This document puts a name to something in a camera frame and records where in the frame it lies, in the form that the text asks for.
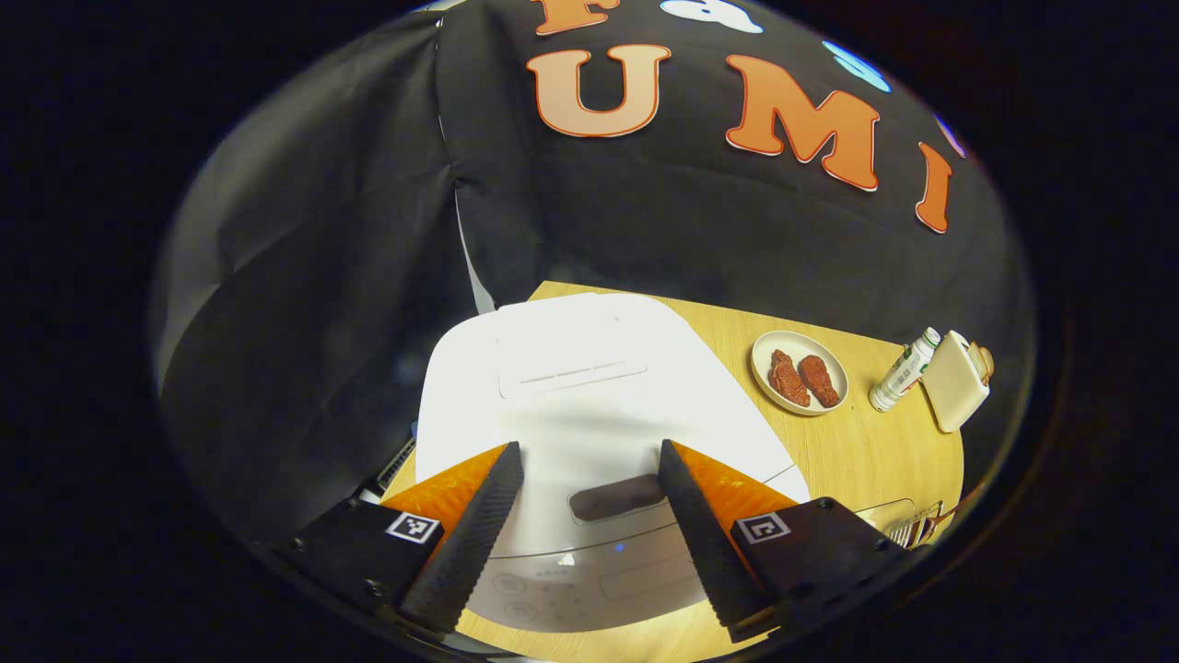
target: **rice cooker button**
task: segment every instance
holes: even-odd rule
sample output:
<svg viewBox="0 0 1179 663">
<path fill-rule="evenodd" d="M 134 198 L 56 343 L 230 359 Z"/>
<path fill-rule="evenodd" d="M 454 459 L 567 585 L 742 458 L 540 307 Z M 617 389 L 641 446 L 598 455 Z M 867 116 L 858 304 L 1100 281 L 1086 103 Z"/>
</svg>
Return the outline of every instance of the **rice cooker button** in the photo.
<svg viewBox="0 0 1179 663">
<path fill-rule="evenodd" d="M 522 600 L 509 603 L 503 609 L 507 611 L 508 617 L 513 619 L 528 622 L 536 617 L 536 609 Z"/>
<path fill-rule="evenodd" d="M 514 596 L 518 593 L 523 593 L 523 579 L 513 576 L 512 573 L 501 573 L 492 579 L 492 586 L 496 589 L 500 593 L 506 593 Z"/>
</svg>

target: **wooden table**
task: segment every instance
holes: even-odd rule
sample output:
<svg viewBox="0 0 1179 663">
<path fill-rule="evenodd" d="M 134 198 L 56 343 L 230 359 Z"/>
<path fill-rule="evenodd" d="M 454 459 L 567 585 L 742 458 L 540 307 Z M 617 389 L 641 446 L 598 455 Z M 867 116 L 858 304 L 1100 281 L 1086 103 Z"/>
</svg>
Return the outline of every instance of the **wooden table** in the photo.
<svg viewBox="0 0 1179 663">
<path fill-rule="evenodd" d="M 529 300 L 614 291 L 546 281 Z M 737 379 L 798 464 L 812 498 L 834 497 L 852 511 L 902 498 L 911 499 L 917 510 L 941 500 L 944 512 L 957 504 L 962 492 L 962 438 L 937 429 L 924 387 L 914 389 L 921 396 L 910 394 L 884 414 L 868 402 L 868 392 L 900 356 L 901 346 L 756 313 L 654 298 L 683 316 Z M 799 416 L 762 393 L 749 353 L 758 336 L 775 329 L 805 334 L 839 357 L 849 381 L 848 400 L 839 409 L 822 416 Z M 413 485 L 414 468 L 410 455 L 386 497 Z M 707 602 L 637 624 L 580 634 L 521 631 L 465 610 L 457 630 L 541 661 L 578 663 L 700 661 L 744 649 L 765 637 L 732 644 Z"/>
</svg>

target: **screw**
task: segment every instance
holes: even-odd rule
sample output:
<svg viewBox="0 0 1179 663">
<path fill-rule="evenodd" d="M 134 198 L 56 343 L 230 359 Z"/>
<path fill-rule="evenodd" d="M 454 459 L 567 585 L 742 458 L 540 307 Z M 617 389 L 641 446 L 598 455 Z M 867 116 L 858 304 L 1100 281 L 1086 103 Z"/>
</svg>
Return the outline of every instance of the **screw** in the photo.
<svg viewBox="0 0 1179 663">
<path fill-rule="evenodd" d="M 369 596 L 381 598 L 384 596 L 384 585 L 369 578 L 364 580 L 364 591 L 368 592 Z"/>
</svg>

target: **beige box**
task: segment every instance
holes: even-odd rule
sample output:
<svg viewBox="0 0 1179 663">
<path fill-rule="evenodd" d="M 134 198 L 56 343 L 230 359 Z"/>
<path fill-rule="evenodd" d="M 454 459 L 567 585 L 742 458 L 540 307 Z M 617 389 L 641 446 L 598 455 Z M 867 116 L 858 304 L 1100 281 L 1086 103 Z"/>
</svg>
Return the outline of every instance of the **beige box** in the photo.
<svg viewBox="0 0 1179 663">
<path fill-rule="evenodd" d="M 934 406 L 937 427 L 953 433 L 990 395 L 969 355 L 970 343 L 953 329 L 946 334 L 921 381 Z"/>
</svg>

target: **black fabric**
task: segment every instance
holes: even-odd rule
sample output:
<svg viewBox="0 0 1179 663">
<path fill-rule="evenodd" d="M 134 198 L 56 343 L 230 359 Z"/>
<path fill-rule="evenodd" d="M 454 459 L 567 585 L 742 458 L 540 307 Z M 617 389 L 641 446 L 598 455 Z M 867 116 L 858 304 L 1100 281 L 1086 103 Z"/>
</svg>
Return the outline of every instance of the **black fabric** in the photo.
<svg viewBox="0 0 1179 663">
<path fill-rule="evenodd" d="M 977 340 L 997 372 L 963 431 L 973 486 L 1033 360 L 1034 302 L 1001 201 L 971 146 L 957 158 L 900 81 L 884 94 L 818 35 L 738 4 L 763 34 L 658 2 L 545 38 L 539 2 L 410 14 L 321 60 L 225 139 L 177 216 L 150 335 L 178 455 L 238 536 L 289 534 L 403 442 L 434 342 L 475 313 L 460 221 L 499 304 L 549 278 L 895 342 L 926 326 Z M 672 52 L 653 122 L 611 139 L 544 125 L 525 63 L 590 51 L 582 100 L 608 110 L 623 83 L 606 51 L 621 44 Z M 789 149 L 730 146 L 743 84 L 729 54 L 783 66 L 814 103 L 845 90 L 876 107 L 880 189 Z M 946 235 L 914 217 L 918 140 L 954 169 Z"/>
<path fill-rule="evenodd" d="M 472 0 L 448 12 L 439 106 L 475 270 L 500 304 L 526 300 L 549 278 L 898 343 L 927 326 L 955 329 L 989 347 L 997 362 L 992 396 L 963 431 L 968 490 L 1008 433 L 1034 360 L 1034 303 L 1002 202 L 979 157 L 959 158 L 934 114 L 900 81 L 890 78 L 893 92 L 883 93 L 848 73 L 819 35 L 736 4 L 763 34 L 680 19 L 658 2 L 624 2 L 602 12 L 605 22 L 549 37 L 535 35 L 544 20 L 538 2 Z M 582 103 L 610 110 L 621 101 L 623 80 L 606 51 L 623 44 L 671 50 L 659 65 L 654 119 L 605 139 L 546 126 L 528 59 L 588 51 Z M 765 157 L 729 145 L 725 131 L 740 124 L 743 103 L 729 54 L 784 67 L 815 104 L 844 90 L 872 105 L 881 114 L 878 190 L 830 177 L 819 158 L 802 164 L 789 146 Z M 914 215 L 926 180 L 918 142 L 935 146 L 954 171 L 944 235 Z"/>
<path fill-rule="evenodd" d="M 243 538 L 289 536 L 380 468 L 433 343 L 474 315 L 430 94 L 437 19 L 365 35 L 255 111 L 165 248 L 163 412 Z"/>
</svg>

